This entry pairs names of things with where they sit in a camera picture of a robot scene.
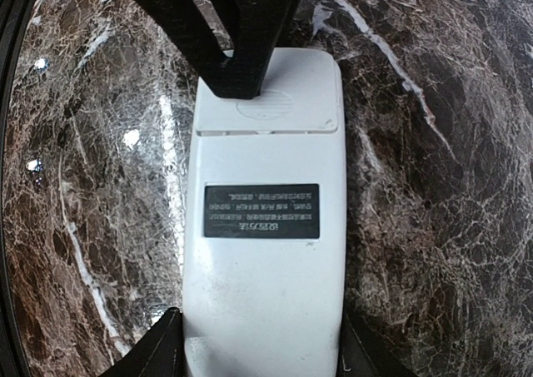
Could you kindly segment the white battery cover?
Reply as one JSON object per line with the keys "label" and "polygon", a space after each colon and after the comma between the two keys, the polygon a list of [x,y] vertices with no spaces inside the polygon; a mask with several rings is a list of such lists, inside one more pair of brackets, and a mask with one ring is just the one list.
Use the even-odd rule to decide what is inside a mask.
{"label": "white battery cover", "polygon": [[342,109],[341,72],[333,56],[316,49],[274,50],[252,100],[221,99],[198,83],[193,130],[199,135],[332,133]]}

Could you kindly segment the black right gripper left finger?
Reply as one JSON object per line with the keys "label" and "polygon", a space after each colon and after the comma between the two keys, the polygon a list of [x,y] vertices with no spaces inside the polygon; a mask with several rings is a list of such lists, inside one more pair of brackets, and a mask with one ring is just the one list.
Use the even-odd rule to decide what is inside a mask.
{"label": "black right gripper left finger", "polygon": [[166,310],[151,329],[101,377],[182,377],[185,375],[182,313]]}

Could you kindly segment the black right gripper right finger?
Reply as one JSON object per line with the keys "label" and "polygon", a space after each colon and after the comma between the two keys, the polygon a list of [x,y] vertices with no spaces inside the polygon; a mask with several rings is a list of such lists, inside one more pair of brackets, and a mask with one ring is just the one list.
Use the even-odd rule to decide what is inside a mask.
{"label": "black right gripper right finger", "polygon": [[362,319],[352,324],[343,310],[339,339],[340,376],[410,376],[411,371],[394,358]]}

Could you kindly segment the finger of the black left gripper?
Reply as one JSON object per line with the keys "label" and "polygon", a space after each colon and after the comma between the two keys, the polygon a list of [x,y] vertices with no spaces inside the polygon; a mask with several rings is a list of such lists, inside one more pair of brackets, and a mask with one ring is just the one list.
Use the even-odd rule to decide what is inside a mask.
{"label": "finger of the black left gripper", "polygon": [[229,63],[192,0],[134,0],[162,28],[199,77],[220,98],[243,98],[224,69]]}
{"label": "finger of the black left gripper", "polygon": [[249,100],[260,94],[271,55],[300,0],[244,0],[233,54],[220,66],[212,92]]}

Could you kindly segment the white red remote control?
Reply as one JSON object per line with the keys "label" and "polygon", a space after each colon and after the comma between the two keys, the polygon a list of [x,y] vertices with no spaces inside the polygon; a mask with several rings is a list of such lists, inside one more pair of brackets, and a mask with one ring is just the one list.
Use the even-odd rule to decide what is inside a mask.
{"label": "white red remote control", "polygon": [[343,94],[332,133],[208,136],[192,125],[188,375],[335,375],[345,262]]}

